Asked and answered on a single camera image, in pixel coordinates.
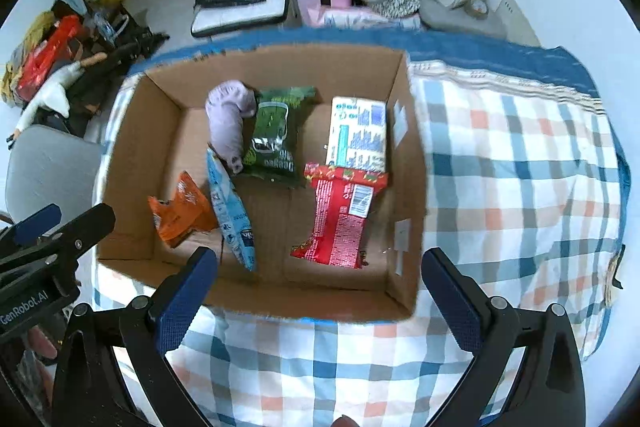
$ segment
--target green snack bag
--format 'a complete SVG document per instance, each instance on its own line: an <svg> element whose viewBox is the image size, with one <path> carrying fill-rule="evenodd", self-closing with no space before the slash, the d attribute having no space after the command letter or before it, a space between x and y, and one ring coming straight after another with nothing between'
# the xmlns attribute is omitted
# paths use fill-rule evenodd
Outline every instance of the green snack bag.
<svg viewBox="0 0 640 427"><path fill-rule="evenodd" d="M316 96L315 87L284 87L256 94L254 133L242 163L242 174L265 180L297 182L298 130Z"/></svg>

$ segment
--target electrical outlet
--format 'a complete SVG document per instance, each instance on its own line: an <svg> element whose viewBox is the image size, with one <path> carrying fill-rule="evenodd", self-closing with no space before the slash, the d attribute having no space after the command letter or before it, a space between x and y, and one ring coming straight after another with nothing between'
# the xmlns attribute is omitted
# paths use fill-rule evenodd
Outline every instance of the electrical outlet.
<svg viewBox="0 0 640 427"><path fill-rule="evenodd" d="M508 41L540 47L536 33L515 0L501 0L495 13L507 29Z"/></svg>

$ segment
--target plaid tablecloth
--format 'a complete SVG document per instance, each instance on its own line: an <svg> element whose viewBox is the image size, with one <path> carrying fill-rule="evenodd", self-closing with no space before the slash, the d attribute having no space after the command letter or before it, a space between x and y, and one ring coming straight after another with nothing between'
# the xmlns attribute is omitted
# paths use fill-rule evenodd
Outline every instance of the plaid tablecloth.
<svg viewBox="0 0 640 427"><path fill-rule="evenodd" d="M600 100L571 87L429 60L411 62L428 172L423 246L440 246L488 295L518 307L560 302L581 357L604 334L607 287L620 248L620 170ZM123 85L110 142L137 76ZM152 288L94 266L94 307ZM499 411L522 353L515 351L486 413ZM134 380L126 353L117 356ZM283 321L201 308L167 354L213 425L425 425L466 369L429 293L395 324Z"/></svg>

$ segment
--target orange package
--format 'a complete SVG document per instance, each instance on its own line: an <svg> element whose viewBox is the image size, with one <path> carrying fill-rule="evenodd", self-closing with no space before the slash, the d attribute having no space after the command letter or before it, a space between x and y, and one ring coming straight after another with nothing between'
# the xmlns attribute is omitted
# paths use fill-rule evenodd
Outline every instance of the orange package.
<svg viewBox="0 0 640 427"><path fill-rule="evenodd" d="M187 171L180 173L172 200L149 196L148 202L158 235L170 248L180 245L193 230L209 232L218 227L209 200Z"/></svg>

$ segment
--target white sticker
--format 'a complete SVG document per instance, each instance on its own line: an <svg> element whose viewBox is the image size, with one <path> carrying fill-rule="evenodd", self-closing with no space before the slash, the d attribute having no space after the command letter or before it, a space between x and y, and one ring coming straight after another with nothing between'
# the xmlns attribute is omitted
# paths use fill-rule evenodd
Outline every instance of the white sticker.
<svg viewBox="0 0 640 427"><path fill-rule="evenodd" d="M406 123L406 109L404 106L400 107L400 102L396 100L394 104L394 147L397 148L404 138L404 135L409 130L409 125Z"/></svg>
<svg viewBox="0 0 640 427"><path fill-rule="evenodd" d="M396 275L402 276L402 258L404 252L409 251L409 235L411 232L411 219L396 221L394 231L394 250L398 252L396 258Z"/></svg>
<svg viewBox="0 0 640 427"><path fill-rule="evenodd" d="M367 217L372 199L373 187L355 185L353 187L353 198L351 198L351 204L349 205L349 213L351 216L358 216L363 219Z"/></svg>

